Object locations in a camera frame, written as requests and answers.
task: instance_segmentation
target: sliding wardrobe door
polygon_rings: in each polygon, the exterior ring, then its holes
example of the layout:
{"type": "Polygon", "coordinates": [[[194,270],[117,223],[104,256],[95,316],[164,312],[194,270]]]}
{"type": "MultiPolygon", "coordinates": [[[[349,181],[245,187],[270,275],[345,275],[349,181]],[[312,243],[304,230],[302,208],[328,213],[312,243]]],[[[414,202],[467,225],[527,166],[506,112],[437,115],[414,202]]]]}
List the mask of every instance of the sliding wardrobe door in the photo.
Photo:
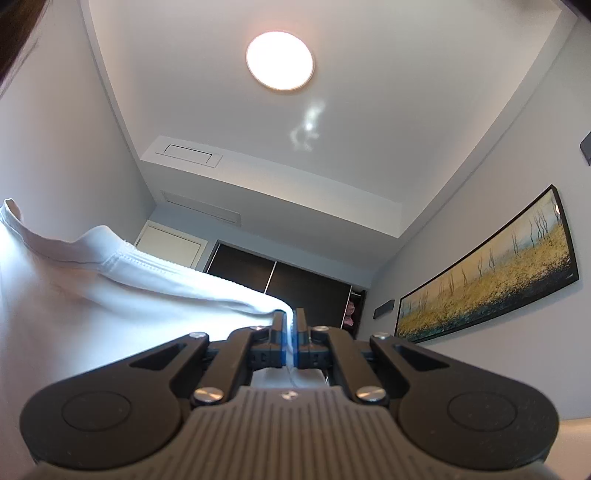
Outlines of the sliding wardrobe door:
{"type": "Polygon", "coordinates": [[[283,300],[293,309],[302,307],[310,326],[340,328],[350,291],[346,283],[277,262],[267,295],[283,300]]]}
{"type": "Polygon", "coordinates": [[[275,262],[220,244],[207,273],[264,292],[275,262]]]}

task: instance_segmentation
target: ceiling light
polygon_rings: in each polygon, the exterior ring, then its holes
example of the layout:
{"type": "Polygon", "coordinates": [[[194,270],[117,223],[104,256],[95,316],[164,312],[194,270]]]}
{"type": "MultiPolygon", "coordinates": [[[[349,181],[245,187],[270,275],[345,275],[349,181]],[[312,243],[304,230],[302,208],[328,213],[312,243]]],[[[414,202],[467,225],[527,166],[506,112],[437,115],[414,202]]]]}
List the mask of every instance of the ceiling light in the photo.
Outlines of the ceiling light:
{"type": "Polygon", "coordinates": [[[259,35],[246,49],[246,64],[259,82],[275,90],[305,85],[314,72],[314,59],[299,38],[286,32],[259,35]]]}

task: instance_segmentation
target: dark hair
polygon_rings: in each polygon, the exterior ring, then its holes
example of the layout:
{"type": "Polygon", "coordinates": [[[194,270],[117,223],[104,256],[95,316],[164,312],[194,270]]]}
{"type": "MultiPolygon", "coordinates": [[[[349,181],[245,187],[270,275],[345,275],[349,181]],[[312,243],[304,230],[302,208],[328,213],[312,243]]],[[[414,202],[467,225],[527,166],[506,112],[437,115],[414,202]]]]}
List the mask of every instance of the dark hair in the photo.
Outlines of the dark hair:
{"type": "Polygon", "coordinates": [[[47,0],[0,0],[0,86],[19,58],[46,2],[47,0]]]}

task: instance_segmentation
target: painting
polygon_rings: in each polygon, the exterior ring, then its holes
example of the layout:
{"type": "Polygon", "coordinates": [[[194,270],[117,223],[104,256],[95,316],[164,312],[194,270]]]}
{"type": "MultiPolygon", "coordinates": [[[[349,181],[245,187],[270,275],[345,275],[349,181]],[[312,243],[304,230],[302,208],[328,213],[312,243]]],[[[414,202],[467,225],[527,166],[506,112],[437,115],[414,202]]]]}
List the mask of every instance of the painting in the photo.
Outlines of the painting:
{"type": "Polygon", "coordinates": [[[395,335],[422,342],[490,320],[579,279],[558,191],[400,301],[395,335]]]}

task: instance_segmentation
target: ceiling vent panel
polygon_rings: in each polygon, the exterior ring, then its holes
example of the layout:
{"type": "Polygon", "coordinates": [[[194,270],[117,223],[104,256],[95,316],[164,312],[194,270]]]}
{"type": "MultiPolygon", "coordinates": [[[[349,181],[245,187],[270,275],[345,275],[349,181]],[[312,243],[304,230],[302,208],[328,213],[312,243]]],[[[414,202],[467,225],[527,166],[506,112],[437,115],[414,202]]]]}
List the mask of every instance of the ceiling vent panel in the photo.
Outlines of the ceiling vent panel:
{"type": "Polygon", "coordinates": [[[204,152],[194,148],[182,147],[180,145],[167,144],[164,148],[159,148],[156,153],[159,155],[166,155],[167,157],[180,158],[206,167],[215,168],[222,159],[222,156],[215,153],[204,152]]]}
{"type": "Polygon", "coordinates": [[[205,215],[209,215],[211,217],[217,218],[218,220],[222,220],[236,226],[242,225],[240,213],[226,210],[225,208],[221,207],[216,207],[215,205],[209,205],[208,203],[203,203],[198,200],[181,197],[180,195],[176,195],[174,193],[163,191],[162,195],[164,195],[164,198],[168,203],[174,203],[175,205],[190,208],[196,212],[204,213],[205,215]]]}

